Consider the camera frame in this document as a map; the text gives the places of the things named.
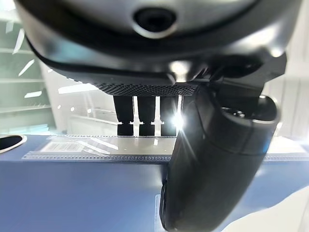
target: camera lens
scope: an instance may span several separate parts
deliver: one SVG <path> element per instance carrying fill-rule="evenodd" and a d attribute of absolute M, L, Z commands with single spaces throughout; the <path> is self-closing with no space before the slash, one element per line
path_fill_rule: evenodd
<path fill-rule="evenodd" d="M 161 8 L 145 8 L 134 14 L 134 21 L 149 32 L 168 30 L 176 21 L 174 12 Z"/>

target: perforated grille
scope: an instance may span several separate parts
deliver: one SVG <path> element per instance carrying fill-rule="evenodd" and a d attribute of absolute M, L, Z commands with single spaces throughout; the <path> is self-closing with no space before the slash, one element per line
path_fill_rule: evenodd
<path fill-rule="evenodd" d="M 99 89 L 114 96 L 191 96 L 197 85 L 142 86 L 98 85 Z"/>

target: barcode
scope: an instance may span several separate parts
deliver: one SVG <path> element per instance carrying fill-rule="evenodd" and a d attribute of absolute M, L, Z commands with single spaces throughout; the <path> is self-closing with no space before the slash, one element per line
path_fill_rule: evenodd
<path fill-rule="evenodd" d="M 84 146 L 76 142 L 50 142 L 41 152 L 81 152 Z"/>

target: white label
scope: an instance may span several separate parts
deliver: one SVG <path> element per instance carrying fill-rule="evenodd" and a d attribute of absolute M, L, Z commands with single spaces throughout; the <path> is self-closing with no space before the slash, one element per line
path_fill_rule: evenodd
<path fill-rule="evenodd" d="M 160 219 L 160 200 L 161 195 L 158 194 L 155 196 L 155 209 L 154 209 L 154 232 L 167 232 L 163 226 Z"/>
<path fill-rule="evenodd" d="M 41 152 L 81 152 L 84 146 L 76 142 L 50 142 Z"/>

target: blue surface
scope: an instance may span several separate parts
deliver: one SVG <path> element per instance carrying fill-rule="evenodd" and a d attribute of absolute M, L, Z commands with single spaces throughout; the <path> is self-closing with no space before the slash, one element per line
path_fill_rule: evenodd
<path fill-rule="evenodd" d="M 166 164 L 21 160 L 45 139 L 0 155 L 0 232 L 154 232 Z M 309 162 L 265 162 L 216 231 L 308 185 Z"/>

